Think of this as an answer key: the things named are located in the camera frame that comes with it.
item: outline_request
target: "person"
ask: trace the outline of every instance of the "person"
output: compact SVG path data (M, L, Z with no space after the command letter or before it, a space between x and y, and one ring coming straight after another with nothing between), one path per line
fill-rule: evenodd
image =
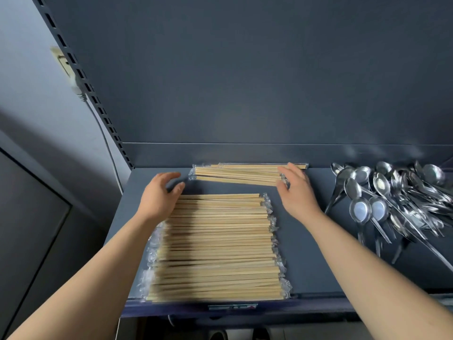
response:
M279 167L285 209L313 236L348 300L377 340L453 339L453 314L378 258L324 215L307 175ZM156 225L173 211L184 189L166 184L180 173L157 174L146 186L135 215L70 280L35 311L10 340L105 339L114 330Z

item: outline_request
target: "electrical outlet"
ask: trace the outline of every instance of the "electrical outlet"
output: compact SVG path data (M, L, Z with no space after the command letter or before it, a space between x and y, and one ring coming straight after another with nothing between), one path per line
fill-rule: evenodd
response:
M59 47L50 47L50 51L52 55L55 57L57 62L59 63L60 67L64 70L67 77L71 79L71 77L75 77L74 70L72 70L69 62L67 61L63 51Z

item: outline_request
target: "pile of chopsticks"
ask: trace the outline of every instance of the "pile of chopsticks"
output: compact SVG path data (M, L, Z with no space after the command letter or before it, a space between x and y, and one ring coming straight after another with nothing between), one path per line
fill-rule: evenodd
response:
M275 186L276 181L282 178L277 170L279 166L285 165L194 165L190 175L195 180ZM296 166L302 170L307 168L307 164Z
M283 299L275 218L259 194L182 195L164 225L148 299Z

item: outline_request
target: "black shoe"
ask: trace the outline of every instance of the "black shoe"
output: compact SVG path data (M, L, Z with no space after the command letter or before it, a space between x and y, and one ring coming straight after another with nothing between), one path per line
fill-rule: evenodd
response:
M270 340L269 332L266 328L255 328L253 330L252 340Z
M209 340L228 340L228 336L225 331L217 331L211 335Z

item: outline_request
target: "white wall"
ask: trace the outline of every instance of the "white wall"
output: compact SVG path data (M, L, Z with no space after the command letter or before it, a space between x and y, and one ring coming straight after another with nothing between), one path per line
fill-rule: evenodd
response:
M22 148L35 160L23 165L106 224L121 198L110 158L51 46L57 44L32 0L0 0L0 147ZM130 169L105 133L124 186Z

